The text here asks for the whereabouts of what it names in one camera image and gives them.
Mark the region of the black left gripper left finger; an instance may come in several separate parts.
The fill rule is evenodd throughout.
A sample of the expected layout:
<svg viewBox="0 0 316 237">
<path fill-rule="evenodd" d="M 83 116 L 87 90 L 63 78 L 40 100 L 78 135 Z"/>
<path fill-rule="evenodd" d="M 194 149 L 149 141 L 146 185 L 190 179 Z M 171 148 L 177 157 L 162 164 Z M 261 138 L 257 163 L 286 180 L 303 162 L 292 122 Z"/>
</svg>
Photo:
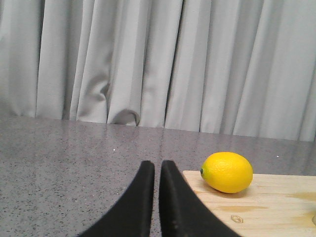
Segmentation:
<svg viewBox="0 0 316 237">
<path fill-rule="evenodd" d="M 81 237 L 148 237 L 150 235 L 155 166 L 141 162 L 138 172 L 115 205 Z"/>
</svg>

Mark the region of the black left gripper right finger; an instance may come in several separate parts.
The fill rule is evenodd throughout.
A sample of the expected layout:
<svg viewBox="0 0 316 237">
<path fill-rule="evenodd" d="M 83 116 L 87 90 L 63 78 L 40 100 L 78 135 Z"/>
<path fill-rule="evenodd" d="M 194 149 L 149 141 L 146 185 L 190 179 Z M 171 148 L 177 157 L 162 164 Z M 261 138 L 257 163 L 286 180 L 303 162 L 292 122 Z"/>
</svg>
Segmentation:
<svg viewBox="0 0 316 237">
<path fill-rule="evenodd" d="M 164 160 L 159 184 L 163 237 L 238 237 L 199 200 L 175 162 Z"/>
</svg>

